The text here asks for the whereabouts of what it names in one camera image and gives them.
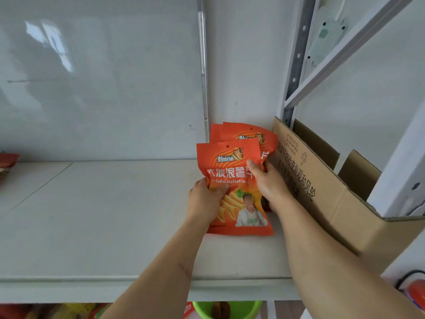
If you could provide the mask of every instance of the left hand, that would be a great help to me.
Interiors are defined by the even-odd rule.
[[[211,191],[207,188],[205,178],[195,182],[187,197],[187,220],[208,228],[210,222],[217,216],[221,198],[228,189],[229,185],[223,185]]]

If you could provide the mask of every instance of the green basket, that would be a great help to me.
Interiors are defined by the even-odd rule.
[[[263,301],[228,301],[230,305],[230,319],[254,319],[261,308]],[[193,302],[198,315],[203,319],[212,319],[211,308],[214,302]]]

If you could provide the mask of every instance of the cable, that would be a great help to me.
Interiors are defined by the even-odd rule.
[[[395,284],[395,288],[397,289],[397,290],[400,290],[400,286],[403,284],[403,282],[404,281],[406,281],[406,279],[408,278],[408,277],[410,277],[411,275],[413,275],[413,274],[416,274],[416,273],[422,273],[422,274],[425,274],[425,271],[422,271],[422,270],[412,270],[412,271],[410,271],[410,272],[407,272],[405,275],[403,275],[400,279],[398,279],[398,281],[396,282],[396,284]]]
[[[346,1],[347,1],[347,0],[343,0],[343,1],[341,2],[340,9],[338,10],[337,15],[335,16],[335,21],[338,21],[338,20],[340,19],[340,16],[341,16],[341,13],[343,12],[343,9],[344,9],[345,2],[346,2]]]

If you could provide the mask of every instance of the hand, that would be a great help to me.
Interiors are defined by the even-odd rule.
[[[247,161],[247,166],[257,179],[258,189],[261,194],[272,204],[276,205],[279,199],[292,198],[292,195],[280,173],[268,161],[264,163],[267,172],[261,169],[252,160]]]
[[[223,185],[211,191],[207,188],[207,180],[202,178],[189,190],[187,197],[187,220],[199,223],[208,228],[210,222],[218,214],[220,200],[223,198],[229,185]]]

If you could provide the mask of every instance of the forearm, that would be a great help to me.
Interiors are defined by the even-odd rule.
[[[274,205],[292,276],[314,319],[422,318],[411,302],[366,269],[294,198],[280,197]]]
[[[102,318],[181,318],[196,254],[207,228],[208,225],[186,220]]]

